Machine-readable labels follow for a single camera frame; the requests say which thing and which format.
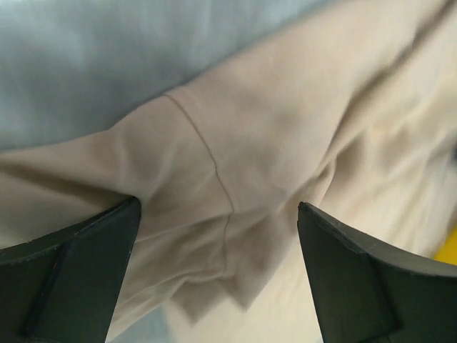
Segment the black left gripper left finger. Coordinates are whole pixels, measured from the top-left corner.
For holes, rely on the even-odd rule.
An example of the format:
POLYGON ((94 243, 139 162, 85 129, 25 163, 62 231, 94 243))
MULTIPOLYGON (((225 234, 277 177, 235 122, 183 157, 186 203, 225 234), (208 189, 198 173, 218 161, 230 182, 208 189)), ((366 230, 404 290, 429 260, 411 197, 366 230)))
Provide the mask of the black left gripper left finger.
POLYGON ((141 218, 134 197, 1 250, 2 342, 105 342, 141 218))

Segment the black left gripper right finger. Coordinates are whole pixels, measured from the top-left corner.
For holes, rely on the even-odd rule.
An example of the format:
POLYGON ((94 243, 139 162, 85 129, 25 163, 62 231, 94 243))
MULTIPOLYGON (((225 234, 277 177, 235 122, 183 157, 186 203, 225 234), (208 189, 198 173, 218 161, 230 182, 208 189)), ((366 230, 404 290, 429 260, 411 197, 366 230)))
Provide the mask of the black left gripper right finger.
POLYGON ((324 342, 456 341, 456 266, 382 242, 304 202, 298 235, 324 342))

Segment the beige t shirt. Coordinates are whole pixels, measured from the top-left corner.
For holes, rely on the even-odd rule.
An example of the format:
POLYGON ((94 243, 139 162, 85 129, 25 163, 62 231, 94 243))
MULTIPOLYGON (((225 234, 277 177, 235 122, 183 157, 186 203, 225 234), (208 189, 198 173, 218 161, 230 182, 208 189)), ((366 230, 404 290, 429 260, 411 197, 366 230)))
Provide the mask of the beige t shirt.
POLYGON ((430 257, 455 150, 454 1, 1 3, 1 246, 139 199, 109 339, 319 342, 298 204, 430 257))

